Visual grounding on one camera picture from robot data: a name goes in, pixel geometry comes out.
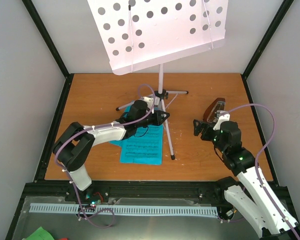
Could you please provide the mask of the blue sheet music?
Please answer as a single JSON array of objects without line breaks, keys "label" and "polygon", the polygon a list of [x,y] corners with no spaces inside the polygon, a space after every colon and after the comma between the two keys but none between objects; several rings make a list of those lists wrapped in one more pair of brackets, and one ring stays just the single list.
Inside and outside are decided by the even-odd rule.
[{"label": "blue sheet music", "polygon": [[[120,124],[124,124],[124,123],[128,122],[127,119],[128,119],[128,112],[130,111],[130,108],[131,108],[130,106],[127,106],[124,109],[124,112],[121,114],[121,116],[117,120]],[[112,141],[109,142],[110,144],[115,145],[115,146],[121,146],[123,144],[123,141],[125,141],[125,140],[127,140],[127,139],[129,139],[130,137],[133,136],[134,130],[133,130],[132,126],[125,125],[124,128],[126,130],[126,133],[124,134],[123,139],[121,139],[121,140],[112,140]]]},{"label": "blue sheet music", "polygon": [[163,157],[163,126],[138,128],[136,135],[118,141],[120,163],[159,166]]}]

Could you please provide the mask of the clear plastic metronome cover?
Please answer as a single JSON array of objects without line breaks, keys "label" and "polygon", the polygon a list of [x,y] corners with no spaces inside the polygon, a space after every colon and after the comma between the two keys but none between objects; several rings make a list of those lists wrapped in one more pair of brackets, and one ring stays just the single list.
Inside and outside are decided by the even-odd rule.
[{"label": "clear plastic metronome cover", "polygon": [[217,101],[216,103],[214,103],[212,105],[212,109],[207,117],[208,123],[216,123],[217,122],[216,113],[217,113],[217,111],[224,111],[225,104],[226,103],[224,101]]}]

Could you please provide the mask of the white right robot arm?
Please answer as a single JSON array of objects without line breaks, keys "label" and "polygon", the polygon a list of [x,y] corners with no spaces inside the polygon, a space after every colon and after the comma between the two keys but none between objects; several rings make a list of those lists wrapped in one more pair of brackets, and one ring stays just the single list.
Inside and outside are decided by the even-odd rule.
[{"label": "white right robot arm", "polygon": [[218,180],[222,200],[233,205],[261,240],[300,240],[300,223],[283,206],[256,165],[256,159],[242,146],[238,124],[193,121],[193,134],[212,142],[213,149],[238,180]]}]

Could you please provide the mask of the white music stand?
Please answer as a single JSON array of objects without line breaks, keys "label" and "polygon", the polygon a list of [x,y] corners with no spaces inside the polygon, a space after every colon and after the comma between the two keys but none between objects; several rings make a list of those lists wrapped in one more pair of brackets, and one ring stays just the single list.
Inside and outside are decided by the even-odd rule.
[{"label": "white music stand", "polygon": [[164,64],[219,48],[225,41],[226,0],[90,0],[88,6],[115,75],[159,67],[158,108]]}]

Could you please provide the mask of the brown wooden metronome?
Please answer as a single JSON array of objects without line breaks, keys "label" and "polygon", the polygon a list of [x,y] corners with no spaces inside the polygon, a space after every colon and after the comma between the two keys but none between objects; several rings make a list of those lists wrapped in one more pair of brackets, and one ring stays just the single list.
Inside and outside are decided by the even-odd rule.
[{"label": "brown wooden metronome", "polygon": [[205,110],[202,120],[207,123],[216,123],[218,121],[218,112],[225,109],[226,99],[217,97]]}]

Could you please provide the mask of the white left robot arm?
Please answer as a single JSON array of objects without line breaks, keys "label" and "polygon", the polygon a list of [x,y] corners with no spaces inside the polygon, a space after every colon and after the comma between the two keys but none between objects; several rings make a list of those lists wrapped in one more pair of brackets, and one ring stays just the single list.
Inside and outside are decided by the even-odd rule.
[{"label": "white left robot arm", "polygon": [[85,162],[92,147],[122,141],[134,136],[139,128],[160,126],[170,117],[165,110],[154,109],[144,99],[136,100],[118,119],[102,125],[84,126],[71,123],[52,147],[55,163],[67,174],[82,201],[93,198],[94,188]]}]

